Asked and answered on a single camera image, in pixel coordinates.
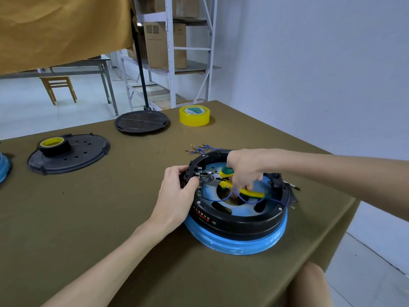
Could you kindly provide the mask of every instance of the wooden chair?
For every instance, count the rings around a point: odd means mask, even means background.
[[[69,77],[40,77],[40,79],[43,82],[45,90],[50,96],[52,104],[55,105],[55,102],[57,101],[52,89],[58,87],[68,87],[69,91],[71,92],[72,98],[76,103],[77,97],[75,95],[74,88],[72,87],[71,80],[69,79]]]

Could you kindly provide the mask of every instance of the hand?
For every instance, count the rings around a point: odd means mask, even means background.
[[[163,227],[165,235],[173,232],[186,219],[192,205],[199,179],[193,177],[182,189],[179,174],[188,166],[166,168],[162,185],[150,221]]]
[[[246,188],[249,191],[253,189],[253,181],[263,179],[262,157],[266,149],[237,150],[228,154],[227,166],[233,168],[232,178],[233,188],[240,191],[240,188]]]

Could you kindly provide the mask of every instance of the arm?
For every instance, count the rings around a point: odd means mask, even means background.
[[[54,295],[43,307],[108,306],[116,292],[146,254],[185,219],[199,180],[180,188],[179,173],[187,166],[167,168],[149,220],[117,249]]]
[[[409,161],[256,149],[230,152],[228,165],[235,188],[251,188],[263,172],[288,172],[409,221]]]

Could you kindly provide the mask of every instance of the black electrical tape roll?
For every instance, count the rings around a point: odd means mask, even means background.
[[[54,157],[69,152],[71,145],[64,137],[51,137],[40,141],[37,149],[46,157]]]

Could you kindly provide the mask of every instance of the brown cloth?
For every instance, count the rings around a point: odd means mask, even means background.
[[[190,144],[216,148],[282,148],[326,153],[220,102],[204,103],[210,123],[189,127],[179,109],[170,126],[130,136],[113,121],[8,139],[13,171],[0,185],[0,306],[39,306],[125,241],[150,216],[166,167],[189,164]],[[37,142],[94,133],[111,143],[104,158],[59,175],[27,169]],[[184,225],[142,260],[110,306],[269,306],[308,259],[326,269],[357,208],[354,198],[283,173],[299,203],[289,209],[280,241],[265,252],[236,256],[198,242]]]
[[[0,74],[132,46],[129,0],[0,0]]]

